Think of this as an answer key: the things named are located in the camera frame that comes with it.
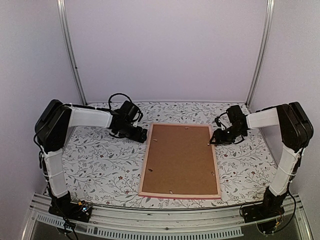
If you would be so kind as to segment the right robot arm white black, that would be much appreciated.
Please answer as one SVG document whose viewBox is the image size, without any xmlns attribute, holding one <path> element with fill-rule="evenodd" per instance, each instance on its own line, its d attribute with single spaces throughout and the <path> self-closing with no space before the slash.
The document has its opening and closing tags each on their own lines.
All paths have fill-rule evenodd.
<svg viewBox="0 0 320 240">
<path fill-rule="evenodd" d="M 244 114 L 239 105 L 232 105 L 215 118 L 218 128 L 209 141 L 213 145 L 240 143 L 249 130 L 279 126 L 283 143 L 281 158 L 273 181 L 265 191 L 273 197 L 287 194 L 288 185 L 297 174 L 304 150 L 314 135 L 314 128 L 302 105 L 295 101 Z"/>
</svg>

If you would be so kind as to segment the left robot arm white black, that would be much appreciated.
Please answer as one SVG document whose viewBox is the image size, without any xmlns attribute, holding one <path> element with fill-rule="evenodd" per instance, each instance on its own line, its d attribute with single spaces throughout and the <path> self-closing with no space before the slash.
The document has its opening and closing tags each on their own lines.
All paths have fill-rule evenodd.
<svg viewBox="0 0 320 240">
<path fill-rule="evenodd" d="M 142 117 L 140 109 L 128 100 L 116 110 L 67 104 L 57 99 L 49 102 L 35 124 L 34 142 L 40 148 L 49 194 L 58 199 L 54 207 L 63 217 L 70 217 L 75 211 L 74 205 L 63 198 L 69 195 L 62 163 L 68 130 L 74 127 L 104 128 L 109 129 L 114 138 L 144 143 L 148 131 L 136 125 Z"/>
</svg>

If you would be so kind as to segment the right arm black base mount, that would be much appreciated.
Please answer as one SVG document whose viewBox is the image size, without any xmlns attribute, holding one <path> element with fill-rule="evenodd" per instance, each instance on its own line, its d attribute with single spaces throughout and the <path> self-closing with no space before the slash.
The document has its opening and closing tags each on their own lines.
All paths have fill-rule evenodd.
<svg viewBox="0 0 320 240">
<path fill-rule="evenodd" d="M 264 235 L 276 232 L 283 221 L 284 207 L 282 204 L 276 206 L 265 206 L 263 203 L 245 202 L 239 208 L 239 214 L 245 223 L 257 223 L 257 229 Z"/>
</svg>

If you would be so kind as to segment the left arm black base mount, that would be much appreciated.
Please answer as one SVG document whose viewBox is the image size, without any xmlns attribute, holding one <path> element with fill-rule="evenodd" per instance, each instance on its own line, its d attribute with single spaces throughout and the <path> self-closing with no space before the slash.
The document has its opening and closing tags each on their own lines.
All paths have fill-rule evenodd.
<svg viewBox="0 0 320 240">
<path fill-rule="evenodd" d="M 84 200 L 74 203 L 69 195 L 60 198 L 52 197 L 48 212 L 69 220 L 88 223 L 92 214 L 92 205 Z"/>
</svg>

